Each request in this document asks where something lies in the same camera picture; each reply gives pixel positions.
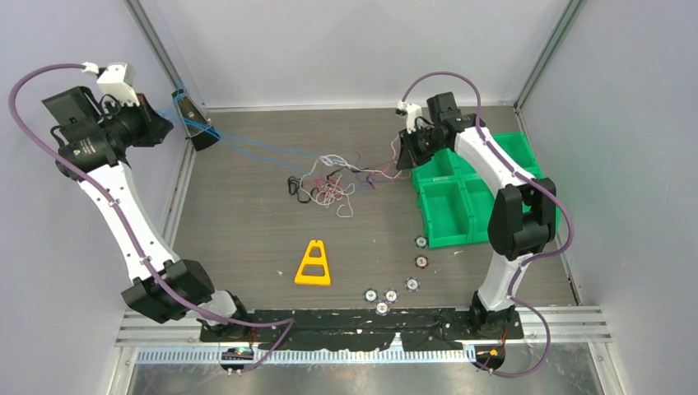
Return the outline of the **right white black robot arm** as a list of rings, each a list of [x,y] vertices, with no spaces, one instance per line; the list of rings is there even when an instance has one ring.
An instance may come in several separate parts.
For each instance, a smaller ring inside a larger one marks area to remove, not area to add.
[[[429,119],[420,105],[400,100],[404,117],[399,132],[397,170],[426,164],[438,151],[465,159],[494,198],[487,234],[493,249],[483,284],[473,294],[468,326],[479,337],[492,337],[514,314],[514,296],[531,260],[556,235],[556,185],[537,179],[497,143],[479,113],[463,114],[451,92],[427,101]]]

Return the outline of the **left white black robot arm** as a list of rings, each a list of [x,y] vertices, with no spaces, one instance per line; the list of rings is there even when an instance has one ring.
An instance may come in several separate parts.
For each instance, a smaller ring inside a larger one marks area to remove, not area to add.
[[[124,303],[157,323],[190,316],[217,335],[244,340],[253,320],[240,299],[216,290],[201,263],[174,252],[137,194],[126,151],[161,143],[172,123],[140,93],[98,100],[75,86],[42,103],[57,121],[51,130],[57,167],[93,201],[122,252],[132,283],[121,294]]]

